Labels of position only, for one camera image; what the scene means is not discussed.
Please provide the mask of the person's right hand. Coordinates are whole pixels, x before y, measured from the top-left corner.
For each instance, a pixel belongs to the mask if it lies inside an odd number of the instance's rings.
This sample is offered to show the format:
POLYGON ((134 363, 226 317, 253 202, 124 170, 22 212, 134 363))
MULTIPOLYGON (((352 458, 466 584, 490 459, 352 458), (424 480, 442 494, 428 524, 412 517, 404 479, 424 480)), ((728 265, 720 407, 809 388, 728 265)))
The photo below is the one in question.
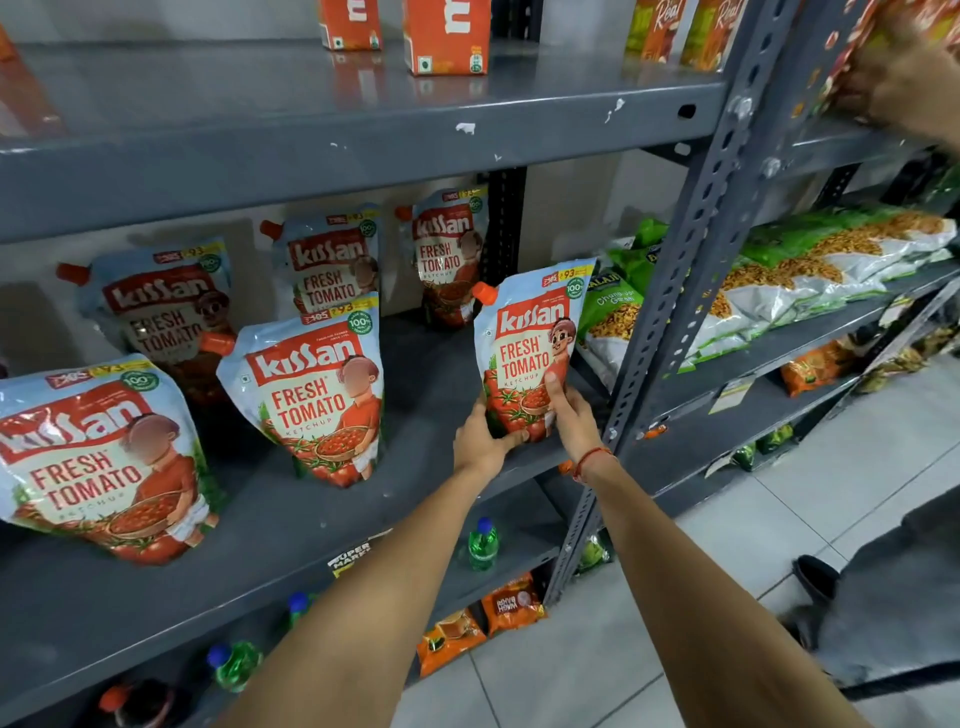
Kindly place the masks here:
POLYGON ((611 451, 602 443, 588 401, 576 388, 566 383, 564 389, 572 405, 572 422, 556 422, 556 430, 570 461, 575 468, 581 468, 593 455, 610 455, 611 451))

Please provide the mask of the tomato ketchup pouch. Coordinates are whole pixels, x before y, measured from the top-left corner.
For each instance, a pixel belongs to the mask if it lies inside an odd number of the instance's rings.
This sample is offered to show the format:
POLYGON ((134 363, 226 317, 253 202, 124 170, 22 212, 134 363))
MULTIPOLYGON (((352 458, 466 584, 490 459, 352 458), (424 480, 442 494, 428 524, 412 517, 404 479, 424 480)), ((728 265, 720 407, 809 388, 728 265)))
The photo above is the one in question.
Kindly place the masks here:
POLYGON ((141 354, 197 407, 226 400, 206 333, 232 334, 232 263, 222 236, 196 243, 104 252, 80 265, 59 262, 56 277, 76 287, 82 317, 116 348, 141 354))
POLYGON ((0 379, 0 520, 162 566, 224 502, 184 393, 147 357, 0 379))
POLYGON ((238 411, 307 473, 346 489, 378 464, 385 382, 378 292, 237 334, 205 332, 203 353, 238 411))
POLYGON ((431 326, 460 330, 474 319, 474 285, 489 227, 489 187, 440 189, 393 211, 422 287, 431 326))
POLYGON ((379 291, 380 206, 264 220, 278 319, 345 305, 379 291))
POLYGON ((581 258, 473 286, 481 304, 474 350, 493 435, 525 431, 530 443, 550 435, 546 376, 566 381, 595 267, 595 257, 581 258))

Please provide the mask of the black yellow shelf sticker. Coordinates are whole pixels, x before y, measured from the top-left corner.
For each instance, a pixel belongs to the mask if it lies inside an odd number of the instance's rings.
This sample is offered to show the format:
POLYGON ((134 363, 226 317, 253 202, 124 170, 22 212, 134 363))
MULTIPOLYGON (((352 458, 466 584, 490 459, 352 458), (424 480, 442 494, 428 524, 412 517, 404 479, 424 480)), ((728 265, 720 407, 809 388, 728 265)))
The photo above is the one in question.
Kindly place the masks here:
POLYGON ((327 567, 332 577, 335 579, 340 578, 342 574, 352 568, 360 558, 368 554, 371 548, 371 542, 364 540, 330 559, 327 562, 327 567))

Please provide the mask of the yellow brown snack packets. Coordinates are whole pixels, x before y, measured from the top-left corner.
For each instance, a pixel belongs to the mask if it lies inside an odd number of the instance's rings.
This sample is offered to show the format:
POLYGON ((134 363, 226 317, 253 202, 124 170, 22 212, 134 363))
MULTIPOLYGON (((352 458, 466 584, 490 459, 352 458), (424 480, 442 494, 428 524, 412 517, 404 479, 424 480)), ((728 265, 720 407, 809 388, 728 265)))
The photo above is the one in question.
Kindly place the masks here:
POLYGON ((867 373, 854 393, 860 396, 881 391, 894 378, 926 369, 933 358, 951 355, 960 358, 960 322, 932 329, 903 348, 894 357, 867 373))

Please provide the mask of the white shelf price tag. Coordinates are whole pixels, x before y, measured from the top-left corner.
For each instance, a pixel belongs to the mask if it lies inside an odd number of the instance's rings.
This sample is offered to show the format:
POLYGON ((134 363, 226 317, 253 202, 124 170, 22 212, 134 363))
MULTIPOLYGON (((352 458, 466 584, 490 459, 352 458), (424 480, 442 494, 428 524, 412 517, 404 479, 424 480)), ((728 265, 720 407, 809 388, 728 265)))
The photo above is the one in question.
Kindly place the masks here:
POLYGON ((756 379, 756 376, 748 375, 727 383, 709 408, 708 414, 714 415, 738 407, 749 393, 756 379))

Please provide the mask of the bright green snack packet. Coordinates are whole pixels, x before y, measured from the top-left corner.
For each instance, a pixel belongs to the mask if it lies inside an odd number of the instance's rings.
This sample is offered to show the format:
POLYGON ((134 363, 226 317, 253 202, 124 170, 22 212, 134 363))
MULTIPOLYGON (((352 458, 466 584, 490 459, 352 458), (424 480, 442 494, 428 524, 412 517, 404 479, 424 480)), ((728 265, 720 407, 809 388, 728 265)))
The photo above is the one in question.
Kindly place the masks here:
POLYGON ((643 218, 631 239, 618 238, 606 248, 606 257, 640 295, 646 296, 669 224, 643 218))

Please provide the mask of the small green packets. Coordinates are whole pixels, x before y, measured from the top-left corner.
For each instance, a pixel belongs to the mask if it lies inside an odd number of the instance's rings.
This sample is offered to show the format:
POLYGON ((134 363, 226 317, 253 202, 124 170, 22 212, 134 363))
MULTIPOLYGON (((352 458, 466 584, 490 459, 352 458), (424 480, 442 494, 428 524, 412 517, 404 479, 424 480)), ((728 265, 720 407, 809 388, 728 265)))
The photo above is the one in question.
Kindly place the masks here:
POLYGON ((752 473, 774 464, 795 444, 794 426, 787 422, 736 449, 730 456, 730 463, 744 472, 752 473))

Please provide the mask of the orange noodle packet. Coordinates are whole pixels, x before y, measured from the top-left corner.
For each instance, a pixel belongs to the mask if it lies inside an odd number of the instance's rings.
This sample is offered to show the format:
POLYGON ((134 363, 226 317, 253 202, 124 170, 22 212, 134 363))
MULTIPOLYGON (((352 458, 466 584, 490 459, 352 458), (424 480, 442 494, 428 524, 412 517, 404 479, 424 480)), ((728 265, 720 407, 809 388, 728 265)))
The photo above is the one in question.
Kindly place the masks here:
POLYGON ((528 571, 481 598, 486 619, 486 634, 517 630, 548 618, 536 579, 528 571))
POLYGON ((435 674, 487 640, 471 608, 451 613, 425 632, 416 646, 419 678, 435 674))

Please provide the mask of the orange drink carton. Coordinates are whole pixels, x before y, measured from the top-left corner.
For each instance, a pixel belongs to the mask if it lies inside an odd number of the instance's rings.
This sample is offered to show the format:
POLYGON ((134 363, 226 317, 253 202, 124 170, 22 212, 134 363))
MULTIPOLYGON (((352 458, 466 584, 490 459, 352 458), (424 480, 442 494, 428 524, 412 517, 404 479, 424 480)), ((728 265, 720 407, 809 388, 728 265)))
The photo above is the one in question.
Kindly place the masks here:
POLYGON ((414 77, 489 72, 492 0, 402 0, 405 60, 414 77))
POLYGON ((316 0, 319 36, 334 52, 379 52, 383 38, 378 0, 316 0))

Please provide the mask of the row of green white snack packets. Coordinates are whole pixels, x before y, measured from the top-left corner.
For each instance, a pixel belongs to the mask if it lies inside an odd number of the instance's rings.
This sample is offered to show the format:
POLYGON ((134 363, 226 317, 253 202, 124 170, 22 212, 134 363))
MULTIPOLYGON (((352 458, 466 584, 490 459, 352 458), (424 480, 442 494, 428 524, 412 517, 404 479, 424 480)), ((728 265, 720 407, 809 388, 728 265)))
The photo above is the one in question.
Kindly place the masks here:
MULTIPOLYGON (((947 259, 957 236, 953 219, 879 203, 834 205, 756 226, 678 371, 745 349, 774 329, 886 294, 889 282, 947 259)), ((607 389, 626 358, 643 301, 604 249, 577 349, 607 389)))

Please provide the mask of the person's left hand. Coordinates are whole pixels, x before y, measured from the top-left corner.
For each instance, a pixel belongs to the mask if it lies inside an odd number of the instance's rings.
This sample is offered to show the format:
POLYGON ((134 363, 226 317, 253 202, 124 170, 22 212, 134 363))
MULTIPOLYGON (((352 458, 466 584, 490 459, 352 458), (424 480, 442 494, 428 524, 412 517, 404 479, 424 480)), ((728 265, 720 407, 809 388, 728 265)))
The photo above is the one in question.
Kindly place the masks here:
POLYGON ((477 488, 487 486, 502 470, 506 455, 495 451, 487 423, 486 397, 480 393, 465 422, 456 431, 453 441, 453 474, 463 477, 477 488))

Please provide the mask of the green brown juice carton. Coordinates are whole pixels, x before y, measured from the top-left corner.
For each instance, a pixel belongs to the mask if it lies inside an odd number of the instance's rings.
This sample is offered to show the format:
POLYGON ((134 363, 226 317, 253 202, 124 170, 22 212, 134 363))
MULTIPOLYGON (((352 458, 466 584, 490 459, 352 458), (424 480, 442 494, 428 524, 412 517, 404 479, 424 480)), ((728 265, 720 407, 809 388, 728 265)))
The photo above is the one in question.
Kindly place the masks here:
POLYGON ((680 29, 687 0, 635 0, 626 53, 666 64, 680 29))
POLYGON ((698 0, 679 63, 718 71, 733 41, 747 0, 698 0))

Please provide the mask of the orange snack packet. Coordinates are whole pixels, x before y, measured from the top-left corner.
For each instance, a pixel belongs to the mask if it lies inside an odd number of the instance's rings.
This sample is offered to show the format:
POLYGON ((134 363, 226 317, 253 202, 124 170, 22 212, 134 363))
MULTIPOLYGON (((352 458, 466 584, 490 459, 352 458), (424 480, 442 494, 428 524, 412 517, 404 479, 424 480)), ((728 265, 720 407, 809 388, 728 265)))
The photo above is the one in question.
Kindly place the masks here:
POLYGON ((846 338, 836 339, 786 362, 779 368, 788 397, 815 391, 845 377, 858 365, 856 348, 846 338))

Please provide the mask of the grey metal shelf rack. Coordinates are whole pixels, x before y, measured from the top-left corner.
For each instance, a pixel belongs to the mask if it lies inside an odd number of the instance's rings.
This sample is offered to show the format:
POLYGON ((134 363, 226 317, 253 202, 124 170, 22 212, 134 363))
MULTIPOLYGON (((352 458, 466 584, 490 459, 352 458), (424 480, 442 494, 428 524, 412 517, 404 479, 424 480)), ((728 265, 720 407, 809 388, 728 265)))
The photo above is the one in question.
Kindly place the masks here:
MULTIPOLYGON (((66 363, 28 304, 53 310, 28 273, 52 263, 56 233, 178 222, 275 202, 397 187, 454 173, 505 172, 705 140, 726 175, 744 129, 735 88, 769 76, 780 0, 753 0, 730 79, 648 64, 627 77, 618 57, 536 43, 494 47, 474 93, 465 78, 418 96, 403 62, 383 70, 386 97, 367 105, 333 88, 307 41, 142 47, 24 48, 27 69, 55 91, 122 97, 79 135, 0 141, 0 349, 26 363, 66 363), (27 316, 27 322, 20 323, 27 316)), ((479 388, 467 334, 443 336, 411 313, 388 316, 387 472, 347 490, 294 475, 290 455, 238 415, 201 417, 225 486, 225 524, 166 566, 139 566, 0 526, 0 728, 92 692, 212 637, 290 592, 330 580, 334 552, 392 526, 444 477, 441 452, 479 388)))
POLYGON ((768 328, 745 347, 687 373, 679 368, 706 320, 722 280, 782 178, 852 168, 894 154, 893 137, 837 118, 812 118, 819 89, 870 0, 749 0, 746 36, 725 68, 725 111, 690 152, 674 145, 652 154, 687 165, 649 293, 638 313, 614 399, 590 363, 573 359, 603 436, 669 517, 677 518, 727 487, 707 475, 715 462, 788 416, 806 415, 853 385, 847 377, 824 394, 789 399, 766 377, 786 361, 865 324, 881 298, 820 317, 768 328))

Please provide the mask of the person's right forearm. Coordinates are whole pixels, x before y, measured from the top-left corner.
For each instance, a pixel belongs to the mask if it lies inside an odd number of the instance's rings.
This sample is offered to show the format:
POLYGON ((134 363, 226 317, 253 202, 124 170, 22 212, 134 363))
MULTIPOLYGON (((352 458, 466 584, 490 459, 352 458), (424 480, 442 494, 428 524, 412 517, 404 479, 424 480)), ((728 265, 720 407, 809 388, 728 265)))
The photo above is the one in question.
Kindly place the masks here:
POLYGON ((579 468, 686 728, 872 728, 612 454, 579 468))

